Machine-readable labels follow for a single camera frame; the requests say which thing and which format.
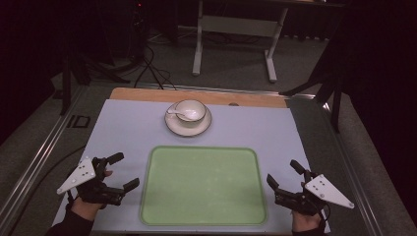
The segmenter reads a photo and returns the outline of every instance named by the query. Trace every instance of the bowl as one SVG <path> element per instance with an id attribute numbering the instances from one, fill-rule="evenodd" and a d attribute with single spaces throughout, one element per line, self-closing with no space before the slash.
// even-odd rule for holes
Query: bowl
<path id="1" fill-rule="evenodd" d="M 188 113 L 189 117 L 193 119 L 189 119 L 183 114 L 176 114 L 176 116 L 184 121 L 184 122 L 200 122 L 206 116 L 206 107 L 204 104 L 197 100 L 182 100 L 177 103 L 175 106 L 175 110 Z"/>

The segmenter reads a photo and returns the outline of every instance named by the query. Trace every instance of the gray floor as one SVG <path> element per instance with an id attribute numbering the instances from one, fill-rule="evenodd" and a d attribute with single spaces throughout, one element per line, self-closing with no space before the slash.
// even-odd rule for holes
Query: gray floor
<path id="1" fill-rule="evenodd" d="M 156 40 L 164 41 L 163 38 L 156 38 L 153 41 Z M 149 46 L 154 51 L 153 66 L 168 71 L 170 73 L 169 80 L 175 86 L 283 91 L 292 89 L 308 80 L 327 44 L 325 41 L 317 40 L 300 42 L 291 38 L 281 39 L 273 57 L 278 81 L 271 84 L 268 81 L 268 72 L 263 54 L 263 50 L 268 48 L 269 43 L 269 39 L 263 38 L 256 44 L 217 45 L 206 39 L 203 50 L 202 73 L 198 77 L 192 76 L 191 73 L 196 44 L 193 38 L 181 38 L 179 44 L 175 46 L 170 43 L 154 42 L 150 42 Z M 142 69 L 140 68 L 130 75 L 123 76 L 123 78 L 133 82 Z M 59 88 L 60 76 L 52 80 L 56 82 Z M 151 73 L 147 72 L 141 82 L 154 84 L 155 80 Z M 79 90 L 82 91 L 80 92 L 80 98 L 74 102 L 75 107 L 70 112 L 71 115 L 90 117 L 91 124 L 85 129 L 64 129 L 59 139 L 56 140 L 55 146 L 52 147 L 39 176 L 42 176 L 59 158 L 81 147 L 88 141 L 102 102 L 111 94 L 113 88 L 131 87 L 132 85 L 133 83 L 128 85 L 114 84 L 96 76 L 88 88 L 80 88 Z M 317 89 L 318 87 L 309 88 L 304 93 L 314 94 Z M 6 203 L 15 183 L 18 182 L 30 161 L 36 156 L 39 149 L 42 150 L 41 145 L 45 140 L 48 140 L 48 135 L 54 129 L 54 125 L 68 122 L 59 116 L 60 105 L 59 100 L 46 100 L 28 121 L 0 147 L 0 166 L 2 166 L 0 171 L 0 186 L 2 189 L 0 203 L 2 205 Z M 303 105 L 300 105 L 298 111 L 305 112 L 310 106 L 303 108 Z M 299 129 L 302 131 L 306 130 L 303 128 L 304 125 L 310 126 L 309 122 L 314 121 L 315 119 L 310 119 L 310 121 L 304 119 L 297 125 L 300 126 Z M 376 232 L 374 235 L 379 235 L 379 233 L 383 235 L 417 235 L 416 228 L 389 181 L 372 141 L 354 111 L 349 97 L 345 94 L 342 97 L 339 123 L 341 133 L 337 137 L 343 142 L 342 147 L 345 148 L 349 156 L 349 163 L 354 166 L 358 180 L 362 184 L 373 214 L 379 223 L 381 232 Z M 311 136 L 309 140 L 316 140 L 316 142 L 319 139 L 315 139 L 315 137 L 320 135 L 323 136 L 324 134 L 303 134 L 304 137 Z M 305 145 L 306 150 L 312 151 L 311 155 L 319 154 L 317 149 L 315 150 L 317 143 L 306 142 L 303 145 Z M 81 153 L 79 151 L 70 156 L 42 182 L 13 235 L 42 235 L 50 227 L 56 209 L 61 202 L 61 199 L 55 195 L 56 185 L 64 179 L 69 169 L 78 162 Z M 329 168 L 335 169 L 335 172 L 344 171 L 341 166 L 323 166 L 316 163 L 312 163 L 312 168 L 317 172 Z M 343 232 L 334 230 L 331 235 L 361 235 L 357 232 L 361 232 L 360 229 L 363 229 L 366 225 L 363 222 L 350 225 L 355 221 L 348 218 L 350 214 L 352 214 L 352 218 L 360 216 L 360 211 L 353 213 L 347 211 L 345 214 L 343 214 L 343 209 L 340 209 L 339 212 L 337 212 L 337 209 L 335 211 L 335 215 L 346 215 L 346 218 L 335 220 L 333 225 L 336 225 L 335 228 L 345 230 Z"/>

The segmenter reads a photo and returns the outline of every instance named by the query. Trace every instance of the white triangular bracket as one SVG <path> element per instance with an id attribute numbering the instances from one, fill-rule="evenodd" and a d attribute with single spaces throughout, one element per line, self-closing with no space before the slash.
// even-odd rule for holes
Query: white triangular bracket
<path id="1" fill-rule="evenodd" d="M 305 185 L 305 188 L 312 194 L 316 195 L 319 199 L 326 202 L 340 205 L 343 207 L 354 208 L 355 205 L 350 202 L 340 191 L 338 191 L 332 183 L 325 177 L 325 175 L 319 175 L 312 181 Z"/>
<path id="2" fill-rule="evenodd" d="M 91 159 L 86 157 L 74 172 L 68 177 L 68 179 L 62 184 L 62 186 L 57 189 L 56 193 L 58 195 L 67 192 L 68 190 L 77 187 L 81 184 L 86 183 L 88 180 L 95 177 L 94 167 L 92 166 Z"/>

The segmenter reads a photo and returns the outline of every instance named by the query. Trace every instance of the dark background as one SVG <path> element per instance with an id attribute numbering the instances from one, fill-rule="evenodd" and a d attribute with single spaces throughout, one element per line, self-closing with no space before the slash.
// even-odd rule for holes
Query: dark background
<path id="1" fill-rule="evenodd" d="M 54 92 L 50 78 L 62 70 L 66 43 L 110 64 L 113 56 L 141 53 L 142 45 L 133 45 L 132 51 L 126 45 L 134 7 L 130 1 L 116 2 L 115 6 L 104 0 L 0 3 L 0 144 Z M 151 2 L 142 14 L 145 24 L 163 31 L 172 41 L 176 40 L 177 25 L 196 24 L 197 1 Z M 277 18 L 275 10 L 237 5 L 225 8 L 219 2 L 207 7 L 213 14 L 266 20 Z M 312 78 L 327 73 L 343 78 L 343 91 L 350 95 L 414 222 L 416 10 L 413 1 L 353 1 L 337 28 L 335 13 L 293 9 L 282 32 L 300 40 L 333 35 Z"/>

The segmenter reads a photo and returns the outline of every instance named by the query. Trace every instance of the white table leg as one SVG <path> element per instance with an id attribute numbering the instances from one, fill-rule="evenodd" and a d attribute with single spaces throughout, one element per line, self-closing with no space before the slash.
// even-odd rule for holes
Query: white table leg
<path id="1" fill-rule="evenodd" d="M 202 65 L 202 53 L 203 53 L 202 17 L 203 17 L 203 1 L 200 0 L 199 18 L 197 20 L 197 46 L 196 46 L 196 54 L 194 56 L 193 76 L 198 76 L 200 74 L 200 68 L 201 68 L 201 65 Z"/>
<path id="2" fill-rule="evenodd" d="M 288 8 L 282 9 L 279 22 L 276 23 L 275 33 L 273 34 L 272 46 L 270 47 L 269 50 L 265 50 L 265 59 L 267 62 L 269 81 L 272 83 L 276 82 L 276 73 L 275 73 L 275 67 L 273 66 L 272 55 L 275 50 L 276 44 L 278 43 L 279 35 L 281 34 L 281 30 L 284 25 L 284 20 L 285 20 L 287 12 L 288 12 Z"/>

